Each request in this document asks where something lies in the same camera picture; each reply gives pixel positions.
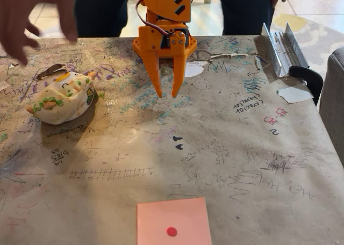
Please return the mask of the large blurred person hand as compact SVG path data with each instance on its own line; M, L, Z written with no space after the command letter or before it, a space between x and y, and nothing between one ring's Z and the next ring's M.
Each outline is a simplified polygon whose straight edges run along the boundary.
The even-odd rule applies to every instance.
M29 21L29 15L39 3L56 4L61 30L67 40L77 41L74 0L1 0L1 44L5 51L23 65L27 58L23 47L36 48L38 42L28 38L25 30L39 35L40 31Z

